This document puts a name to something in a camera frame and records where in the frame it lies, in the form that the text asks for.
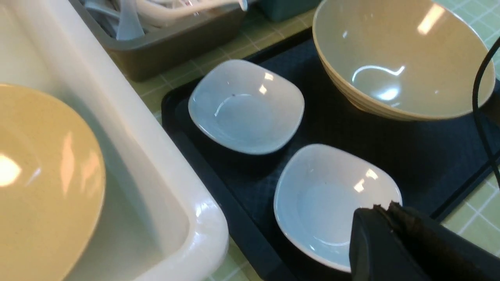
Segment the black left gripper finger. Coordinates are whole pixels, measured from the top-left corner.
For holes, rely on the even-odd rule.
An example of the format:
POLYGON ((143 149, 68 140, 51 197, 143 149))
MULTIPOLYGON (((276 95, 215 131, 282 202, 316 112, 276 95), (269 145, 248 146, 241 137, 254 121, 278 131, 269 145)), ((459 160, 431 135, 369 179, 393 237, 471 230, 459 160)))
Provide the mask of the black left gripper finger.
POLYGON ((500 262, 414 208, 358 208, 349 260, 353 281, 498 281, 500 262))

